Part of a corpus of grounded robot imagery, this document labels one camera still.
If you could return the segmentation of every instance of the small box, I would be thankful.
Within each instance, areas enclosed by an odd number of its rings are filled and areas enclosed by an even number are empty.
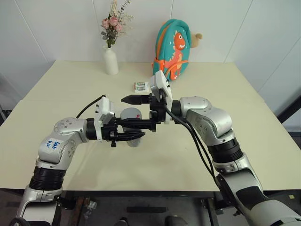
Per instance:
[[[149,83],[148,82],[135,82],[134,85],[135,93],[148,93]]]

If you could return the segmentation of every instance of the pink flower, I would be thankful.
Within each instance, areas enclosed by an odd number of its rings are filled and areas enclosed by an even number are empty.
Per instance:
[[[116,27],[115,27],[115,30],[117,31],[117,32],[121,32],[122,31],[122,25],[120,24],[120,23],[118,23],[117,25],[116,25]]]
[[[112,17],[110,18],[110,24],[111,24],[113,27],[117,25],[117,22],[118,22],[117,17],[112,16]]]
[[[109,20],[108,20],[108,18],[105,18],[105,19],[102,20],[102,27],[104,29],[108,29],[109,28]]]

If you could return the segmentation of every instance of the white vase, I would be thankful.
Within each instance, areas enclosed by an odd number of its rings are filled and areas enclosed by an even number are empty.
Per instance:
[[[119,72],[116,53],[112,47],[103,46],[103,58],[105,63],[105,71],[109,75],[114,75]]]

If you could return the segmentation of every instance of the table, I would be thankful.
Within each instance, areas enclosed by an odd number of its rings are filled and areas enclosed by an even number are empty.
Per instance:
[[[148,81],[150,63],[120,63],[109,76],[97,62],[56,61],[0,127],[0,188],[24,189],[38,147],[54,124],[106,94],[116,115],[130,105],[120,99],[134,93],[135,81]],[[173,98],[202,96],[229,112],[242,151],[264,190],[301,188],[301,152],[235,64],[190,63],[170,82]],[[149,106],[138,105],[143,118]],[[82,118],[94,116],[89,108]],[[67,170],[64,190],[74,191],[218,191],[183,126],[158,125],[138,148],[126,142],[80,144]]]

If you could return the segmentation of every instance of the handwritten label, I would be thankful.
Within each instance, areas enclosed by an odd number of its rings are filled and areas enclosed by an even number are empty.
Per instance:
[[[57,140],[54,138],[49,139],[48,141],[46,141],[46,149],[59,149],[62,142],[62,140]]]

